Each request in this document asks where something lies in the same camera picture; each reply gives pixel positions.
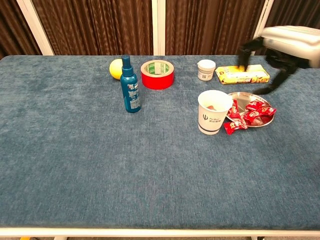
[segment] white jar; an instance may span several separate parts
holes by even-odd
[[[209,81],[214,75],[216,63],[212,60],[203,59],[198,63],[198,78],[202,81]]]

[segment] floor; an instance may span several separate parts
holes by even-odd
[[[30,240],[53,240],[53,237],[37,237]],[[0,237],[0,240],[20,240],[18,237]],[[251,240],[250,237],[68,237],[68,240]],[[266,237],[265,240],[320,240],[319,237]]]

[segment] silver plate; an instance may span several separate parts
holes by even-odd
[[[238,110],[241,116],[243,116],[246,112],[248,112],[249,110],[246,109],[246,105],[248,105],[250,102],[254,101],[254,100],[259,100],[261,102],[263,102],[265,105],[267,105],[267,107],[271,107],[270,103],[268,101],[266,101],[265,99],[263,99],[260,96],[251,94],[249,92],[232,92],[229,93],[228,95],[232,96],[233,99],[236,99],[238,102]],[[226,116],[228,119],[230,119],[231,121],[236,121],[238,120],[238,118],[230,118],[228,116]],[[258,128],[258,127],[263,127],[268,125],[269,123],[271,123],[275,118],[275,115],[272,116],[259,116],[257,117],[252,123],[248,123],[247,122],[247,126],[250,128]]]

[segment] brown curtain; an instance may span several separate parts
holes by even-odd
[[[304,26],[320,29],[320,0],[274,0],[265,27]],[[265,55],[260,49],[255,55]]]
[[[56,55],[152,55],[151,0],[33,0]]]
[[[0,59],[41,54],[16,0],[0,0],[0,39]]]
[[[253,38],[265,0],[167,0],[166,55],[233,55]]]

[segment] tape roll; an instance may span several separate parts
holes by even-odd
[[[166,89],[174,83],[174,70],[168,61],[147,61],[141,66],[142,83],[148,89]]]

